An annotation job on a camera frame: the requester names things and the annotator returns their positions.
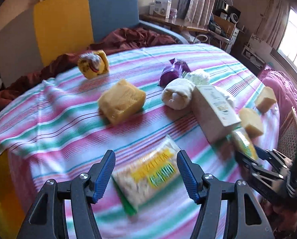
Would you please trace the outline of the yellow sponge block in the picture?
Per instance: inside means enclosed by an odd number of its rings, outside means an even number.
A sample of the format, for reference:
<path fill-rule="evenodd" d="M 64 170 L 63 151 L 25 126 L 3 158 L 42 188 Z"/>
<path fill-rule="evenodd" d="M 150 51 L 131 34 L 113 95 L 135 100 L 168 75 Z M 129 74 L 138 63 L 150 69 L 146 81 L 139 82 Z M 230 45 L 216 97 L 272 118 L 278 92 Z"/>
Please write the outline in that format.
<path fill-rule="evenodd" d="M 277 103 L 276 96 L 271 87 L 265 86 L 255 100 L 255 106 L 261 113 L 266 113 Z"/>
<path fill-rule="evenodd" d="M 255 110 L 242 108 L 239 111 L 239 118 L 241 119 L 241 126 L 245 129 L 250 138 L 263 135 L 264 127 L 260 116 Z"/>

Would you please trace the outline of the white carton box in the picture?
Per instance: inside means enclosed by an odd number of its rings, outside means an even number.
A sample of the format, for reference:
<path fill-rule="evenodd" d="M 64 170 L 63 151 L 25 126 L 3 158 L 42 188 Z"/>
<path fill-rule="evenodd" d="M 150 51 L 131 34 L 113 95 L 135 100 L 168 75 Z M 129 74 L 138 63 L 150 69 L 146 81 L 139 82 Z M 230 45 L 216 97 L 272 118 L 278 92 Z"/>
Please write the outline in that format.
<path fill-rule="evenodd" d="M 227 137 L 241 124 L 235 110 L 212 85 L 194 88 L 191 109 L 210 144 Z"/>

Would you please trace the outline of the yellow green snack packet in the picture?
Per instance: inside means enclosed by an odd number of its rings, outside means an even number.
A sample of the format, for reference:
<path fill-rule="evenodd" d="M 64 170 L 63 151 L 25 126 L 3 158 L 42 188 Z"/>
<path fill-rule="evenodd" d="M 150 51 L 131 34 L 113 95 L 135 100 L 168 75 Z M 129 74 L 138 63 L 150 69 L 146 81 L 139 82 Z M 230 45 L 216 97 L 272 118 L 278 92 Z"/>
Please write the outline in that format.
<path fill-rule="evenodd" d="M 112 173 L 121 204 L 129 216 L 179 176 L 177 153 L 180 147 L 169 136 L 148 154 Z"/>

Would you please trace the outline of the purple snack packet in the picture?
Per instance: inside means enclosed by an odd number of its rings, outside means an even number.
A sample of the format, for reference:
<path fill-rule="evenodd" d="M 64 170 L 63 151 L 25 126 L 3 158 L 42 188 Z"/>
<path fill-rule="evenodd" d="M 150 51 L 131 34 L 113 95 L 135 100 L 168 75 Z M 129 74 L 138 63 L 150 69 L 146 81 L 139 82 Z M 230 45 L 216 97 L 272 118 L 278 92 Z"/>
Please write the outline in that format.
<path fill-rule="evenodd" d="M 164 67 L 158 85 L 165 87 L 174 79 L 181 78 L 184 72 L 191 72 L 187 62 L 180 59 L 170 59 L 170 65 Z"/>

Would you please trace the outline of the large yellow sponge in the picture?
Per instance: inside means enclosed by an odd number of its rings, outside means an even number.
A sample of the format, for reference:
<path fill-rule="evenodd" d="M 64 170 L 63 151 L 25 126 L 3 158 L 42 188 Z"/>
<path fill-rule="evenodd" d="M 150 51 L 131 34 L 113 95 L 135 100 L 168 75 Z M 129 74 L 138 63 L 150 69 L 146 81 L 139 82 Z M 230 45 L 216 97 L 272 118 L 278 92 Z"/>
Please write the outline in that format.
<path fill-rule="evenodd" d="M 117 125 L 137 113 L 145 100 L 144 91 L 122 79 L 101 95 L 98 106 L 109 122 Z"/>

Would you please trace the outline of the pink quilt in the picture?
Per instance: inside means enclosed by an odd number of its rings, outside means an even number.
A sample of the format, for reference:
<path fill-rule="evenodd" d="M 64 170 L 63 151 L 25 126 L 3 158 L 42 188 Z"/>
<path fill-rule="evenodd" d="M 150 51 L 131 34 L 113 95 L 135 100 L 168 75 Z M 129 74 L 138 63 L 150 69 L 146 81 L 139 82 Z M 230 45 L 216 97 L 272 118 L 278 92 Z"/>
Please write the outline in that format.
<path fill-rule="evenodd" d="M 258 74 L 265 86 L 273 89 L 280 112 L 280 126 L 283 125 L 292 107 L 297 115 L 297 88 L 291 79 L 282 71 L 275 71 L 268 64 Z"/>

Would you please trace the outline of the cream rolled towel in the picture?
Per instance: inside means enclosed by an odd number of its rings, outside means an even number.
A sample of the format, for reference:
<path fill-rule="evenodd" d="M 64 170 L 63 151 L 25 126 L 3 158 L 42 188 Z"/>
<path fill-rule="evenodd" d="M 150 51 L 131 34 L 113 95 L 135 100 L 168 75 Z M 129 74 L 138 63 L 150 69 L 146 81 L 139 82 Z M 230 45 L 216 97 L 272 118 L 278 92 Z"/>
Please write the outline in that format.
<path fill-rule="evenodd" d="M 190 104 L 194 88 L 195 84 L 190 80 L 174 79 L 164 88 L 161 100 L 166 106 L 174 110 L 183 110 Z"/>

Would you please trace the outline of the striped bed sheet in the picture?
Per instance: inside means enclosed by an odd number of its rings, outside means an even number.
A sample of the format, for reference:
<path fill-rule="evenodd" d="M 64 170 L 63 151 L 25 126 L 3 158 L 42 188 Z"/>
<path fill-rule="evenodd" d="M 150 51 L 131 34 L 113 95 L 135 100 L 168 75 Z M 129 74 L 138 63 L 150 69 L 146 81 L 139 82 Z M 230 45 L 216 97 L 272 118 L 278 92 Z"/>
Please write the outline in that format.
<path fill-rule="evenodd" d="M 116 167 L 152 151 L 169 135 L 193 162 L 219 180 L 234 182 L 240 170 L 228 141 L 210 145 L 189 110 L 161 101 L 158 82 L 172 58 L 203 69 L 212 85 L 231 93 L 237 110 L 254 108 L 264 84 L 243 64 L 207 44 L 168 45 L 111 55 L 107 75 L 88 80 L 77 68 L 46 80 L 0 112 L 0 236 L 15 238 L 41 186 L 73 179 L 109 149 Z M 146 93 L 142 111 L 113 126 L 99 111 L 101 94 L 121 79 Z"/>

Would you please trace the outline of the pink curtain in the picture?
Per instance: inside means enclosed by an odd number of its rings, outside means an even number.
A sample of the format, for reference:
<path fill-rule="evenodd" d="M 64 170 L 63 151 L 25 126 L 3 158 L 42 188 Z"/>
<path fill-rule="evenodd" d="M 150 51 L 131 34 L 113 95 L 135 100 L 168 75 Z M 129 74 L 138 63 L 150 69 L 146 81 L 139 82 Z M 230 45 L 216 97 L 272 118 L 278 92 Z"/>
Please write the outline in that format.
<path fill-rule="evenodd" d="M 209 23 L 215 0 L 191 0 L 185 21 L 206 27 Z"/>

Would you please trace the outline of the wooden desk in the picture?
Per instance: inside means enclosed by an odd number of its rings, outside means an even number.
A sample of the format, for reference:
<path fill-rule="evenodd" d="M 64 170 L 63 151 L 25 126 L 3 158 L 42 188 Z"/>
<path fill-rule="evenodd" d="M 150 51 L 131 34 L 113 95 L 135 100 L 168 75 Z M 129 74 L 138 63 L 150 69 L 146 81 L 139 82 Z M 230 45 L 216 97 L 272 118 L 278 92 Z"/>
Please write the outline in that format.
<path fill-rule="evenodd" d="M 166 18 L 152 16 L 152 15 L 139 15 L 139 18 L 145 22 L 151 22 L 156 24 L 159 23 L 159 24 L 168 26 L 171 29 L 174 29 L 174 31 L 177 33 L 180 33 L 182 31 L 197 32 L 200 34 L 209 33 L 207 28 L 201 27 L 198 24 L 191 23 L 179 18 L 166 19 Z"/>

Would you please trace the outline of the maroon blanket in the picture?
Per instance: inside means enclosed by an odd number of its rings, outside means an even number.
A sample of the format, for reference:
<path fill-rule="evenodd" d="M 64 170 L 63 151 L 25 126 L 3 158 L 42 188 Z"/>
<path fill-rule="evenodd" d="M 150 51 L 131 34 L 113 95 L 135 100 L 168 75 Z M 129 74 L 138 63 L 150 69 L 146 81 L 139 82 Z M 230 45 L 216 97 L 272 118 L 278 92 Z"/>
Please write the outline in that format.
<path fill-rule="evenodd" d="M 116 29 L 101 42 L 90 44 L 85 51 L 62 54 L 43 69 L 19 77 L 9 87 L 0 91 L 0 111 L 43 80 L 54 78 L 76 66 L 87 79 L 92 79 L 108 72 L 107 57 L 109 55 L 134 49 L 173 44 L 176 44 L 176 40 L 170 35 L 160 34 L 143 27 Z"/>

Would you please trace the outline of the white appliance box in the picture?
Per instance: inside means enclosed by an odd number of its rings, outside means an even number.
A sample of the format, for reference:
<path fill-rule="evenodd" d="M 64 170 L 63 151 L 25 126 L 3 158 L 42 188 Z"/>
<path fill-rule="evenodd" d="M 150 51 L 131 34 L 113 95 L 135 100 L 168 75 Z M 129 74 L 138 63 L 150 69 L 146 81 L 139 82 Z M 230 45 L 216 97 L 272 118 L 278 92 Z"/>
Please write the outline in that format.
<path fill-rule="evenodd" d="M 172 0 L 154 0 L 153 15 L 169 19 Z"/>

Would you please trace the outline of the grey yellow blue headboard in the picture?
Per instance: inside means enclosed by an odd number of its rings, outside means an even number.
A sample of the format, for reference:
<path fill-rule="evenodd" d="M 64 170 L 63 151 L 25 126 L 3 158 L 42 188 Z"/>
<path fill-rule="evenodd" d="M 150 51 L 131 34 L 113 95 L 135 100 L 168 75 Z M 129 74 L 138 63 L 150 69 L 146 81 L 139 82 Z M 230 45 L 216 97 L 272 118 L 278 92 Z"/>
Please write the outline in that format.
<path fill-rule="evenodd" d="M 9 86 L 79 52 L 112 31 L 139 24 L 138 0 L 44 0 L 0 30 L 0 77 Z"/>

